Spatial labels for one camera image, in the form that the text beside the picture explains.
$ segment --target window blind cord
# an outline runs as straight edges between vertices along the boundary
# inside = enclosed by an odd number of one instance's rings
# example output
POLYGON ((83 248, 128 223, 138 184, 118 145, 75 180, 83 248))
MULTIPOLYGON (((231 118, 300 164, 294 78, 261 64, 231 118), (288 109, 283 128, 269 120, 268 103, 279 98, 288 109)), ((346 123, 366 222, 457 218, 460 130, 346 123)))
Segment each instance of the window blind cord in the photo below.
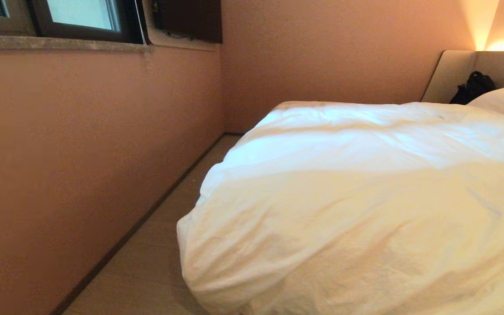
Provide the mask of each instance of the window blind cord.
POLYGON ((137 0, 133 0, 134 4, 136 5, 136 13, 137 13, 137 20, 140 23, 140 32, 141 32, 141 40, 143 41, 143 45, 145 46, 145 60, 148 61, 149 58, 149 45, 147 44, 147 41, 145 40, 145 34, 144 34, 144 27, 143 24, 141 23, 141 16, 140 16, 140 9, 137 5, 137 0))

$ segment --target window sill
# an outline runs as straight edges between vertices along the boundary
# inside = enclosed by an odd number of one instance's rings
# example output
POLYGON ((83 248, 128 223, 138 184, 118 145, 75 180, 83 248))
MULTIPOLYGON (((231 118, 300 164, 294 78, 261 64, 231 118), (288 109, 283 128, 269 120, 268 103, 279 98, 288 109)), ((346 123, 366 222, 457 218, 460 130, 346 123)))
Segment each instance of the window sill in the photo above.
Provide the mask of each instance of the window sill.
POLYGON ((101 42, 84 39, 0 36, 0 49, 76 49, 144 52, 145 46, 128 44, 126 42, 101 42))

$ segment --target black bag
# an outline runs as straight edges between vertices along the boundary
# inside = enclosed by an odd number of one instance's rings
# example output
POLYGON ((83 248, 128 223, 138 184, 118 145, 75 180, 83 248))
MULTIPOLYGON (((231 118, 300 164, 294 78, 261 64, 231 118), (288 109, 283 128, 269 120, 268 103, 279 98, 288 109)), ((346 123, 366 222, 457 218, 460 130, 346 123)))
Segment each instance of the black bag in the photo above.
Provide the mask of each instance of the black bag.
POLYGON ((493 90, 495 90, 493 80, 489 76, 484 76, 479 71, 474 71, 470 74, 470 78, 468 78, 466 84, 458 86, 458 92, 450 100, 450 104, 466 105, 478 98, 478 96, 493 90))

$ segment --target wrinkled fabric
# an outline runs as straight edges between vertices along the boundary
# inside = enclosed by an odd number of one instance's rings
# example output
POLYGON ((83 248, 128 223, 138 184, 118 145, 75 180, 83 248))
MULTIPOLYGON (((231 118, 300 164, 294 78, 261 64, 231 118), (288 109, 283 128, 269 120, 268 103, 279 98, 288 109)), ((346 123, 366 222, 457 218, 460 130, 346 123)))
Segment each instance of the wrinkled fabric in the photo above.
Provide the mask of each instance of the wrinkled fabric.
POLYGON ((286 102, 178 222, 213 315, 504 314, 504 115, 286 102))

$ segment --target window frame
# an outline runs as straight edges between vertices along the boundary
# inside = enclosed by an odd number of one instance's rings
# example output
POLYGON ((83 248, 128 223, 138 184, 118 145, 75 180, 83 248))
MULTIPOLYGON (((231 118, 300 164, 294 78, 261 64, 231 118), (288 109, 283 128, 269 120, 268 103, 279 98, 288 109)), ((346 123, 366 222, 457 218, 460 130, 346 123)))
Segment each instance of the window frame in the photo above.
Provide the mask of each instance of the window frame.
POLYGON ((34 27, 40 37, 143 43, 140 28, 135 27, 139 25, 139 20, 136 2, 133 0, 108 0, 115 2, 120 31, 54 22, 47 0, 27 1, 32 13, 32 22, 34 22, 34 27))
POLYGON ((27 4, 22 0, 6 1, 6 16, 0 16, 0 35, 36 36, 27 4))

